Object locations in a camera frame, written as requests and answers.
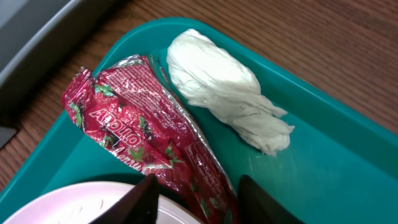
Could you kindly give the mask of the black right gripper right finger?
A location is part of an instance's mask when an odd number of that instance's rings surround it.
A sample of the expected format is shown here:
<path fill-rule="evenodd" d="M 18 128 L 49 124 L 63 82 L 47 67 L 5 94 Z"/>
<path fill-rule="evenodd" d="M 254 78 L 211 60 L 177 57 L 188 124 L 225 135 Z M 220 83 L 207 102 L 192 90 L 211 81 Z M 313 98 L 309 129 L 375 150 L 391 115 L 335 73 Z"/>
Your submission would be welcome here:
<path fill-rule="evenodd" d="M 238 205 L 241 223 L 303 224 L 248 175 L 240 177 Z"/>

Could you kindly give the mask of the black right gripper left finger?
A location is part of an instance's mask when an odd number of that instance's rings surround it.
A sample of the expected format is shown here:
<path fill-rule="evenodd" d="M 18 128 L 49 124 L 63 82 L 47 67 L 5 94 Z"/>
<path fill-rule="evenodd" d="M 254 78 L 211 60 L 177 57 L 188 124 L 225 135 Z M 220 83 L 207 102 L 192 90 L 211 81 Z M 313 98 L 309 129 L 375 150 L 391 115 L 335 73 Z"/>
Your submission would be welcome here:
<path fill-rule="evenodd" d="M 90 224 L 156 224 L 159 187 L 157 177 L 147 175 Z"/>

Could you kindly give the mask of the large white plate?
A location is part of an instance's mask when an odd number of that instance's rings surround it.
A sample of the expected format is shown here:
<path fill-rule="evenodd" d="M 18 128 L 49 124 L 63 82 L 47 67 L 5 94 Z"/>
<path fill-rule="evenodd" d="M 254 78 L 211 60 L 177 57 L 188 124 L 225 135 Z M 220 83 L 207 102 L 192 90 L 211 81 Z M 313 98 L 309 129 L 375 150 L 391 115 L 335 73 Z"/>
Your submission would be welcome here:
<path fill-rule="evenodd" d="M 94 181 L 53 190 L 24 205 L 5 224 L 89 223 L 132 188 L 121 182 Z"/>

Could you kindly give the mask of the red snack wrapper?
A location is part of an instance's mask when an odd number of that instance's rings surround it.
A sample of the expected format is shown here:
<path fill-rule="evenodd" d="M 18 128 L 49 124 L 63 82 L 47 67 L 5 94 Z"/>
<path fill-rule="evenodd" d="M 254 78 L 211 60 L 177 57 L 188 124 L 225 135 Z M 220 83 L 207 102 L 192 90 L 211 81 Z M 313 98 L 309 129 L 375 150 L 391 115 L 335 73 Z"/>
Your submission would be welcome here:
<path fill-rule="evenodd" d="M 125 165 L 176 193 L 205 223 L 238 223 L 236 194 L 205 135 L 145 55 L 93 74 L 62 96 L 71 121 Z"/>

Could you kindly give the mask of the white napkin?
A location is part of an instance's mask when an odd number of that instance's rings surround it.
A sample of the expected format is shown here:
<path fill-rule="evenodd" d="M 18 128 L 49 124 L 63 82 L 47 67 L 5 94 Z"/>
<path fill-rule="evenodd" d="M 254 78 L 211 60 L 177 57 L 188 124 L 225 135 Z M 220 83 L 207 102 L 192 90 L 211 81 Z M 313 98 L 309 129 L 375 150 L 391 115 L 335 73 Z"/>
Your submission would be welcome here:
<path fill-rule="evenodd" d="M 286 110 L 261 93 L 255 74 L 195 29 L 178 35 L 167 49 L 172 83 L 189 105 L 207 108 L 264 154 L 287 149 L 294 130 Z"/>

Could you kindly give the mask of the grey plastic dish rack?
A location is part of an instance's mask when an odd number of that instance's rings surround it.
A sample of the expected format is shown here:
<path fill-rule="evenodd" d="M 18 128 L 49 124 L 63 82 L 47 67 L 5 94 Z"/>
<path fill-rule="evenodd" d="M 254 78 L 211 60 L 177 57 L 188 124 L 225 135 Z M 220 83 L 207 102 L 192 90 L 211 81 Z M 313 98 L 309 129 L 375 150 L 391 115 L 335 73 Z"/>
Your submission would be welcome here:
<path fill-rule="evenodd" d="M 118 0 L 1 1 L 1 116 L 68 55 Z"/>

